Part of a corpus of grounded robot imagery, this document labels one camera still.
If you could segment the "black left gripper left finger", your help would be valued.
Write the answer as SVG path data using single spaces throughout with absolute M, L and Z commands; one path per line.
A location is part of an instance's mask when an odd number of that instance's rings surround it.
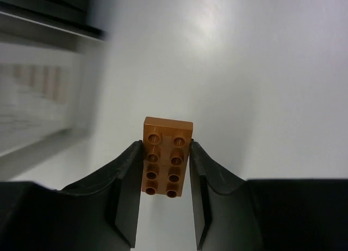
M 138 225 L 143 144 L 61 190 L 1 183 L 1 250 L 130 250 Z

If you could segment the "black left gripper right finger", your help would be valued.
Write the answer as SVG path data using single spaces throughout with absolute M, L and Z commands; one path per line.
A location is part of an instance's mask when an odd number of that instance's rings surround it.
M 347 250 L 346 179 L 243 180 L 190 145 L 198 250 Z

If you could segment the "brown lego plate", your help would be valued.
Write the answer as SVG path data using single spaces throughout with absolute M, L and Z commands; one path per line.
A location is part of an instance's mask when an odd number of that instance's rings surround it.
M 188 121 L 145 118 L 142 192 L 169 198 L 182 195 L 193 127 Z

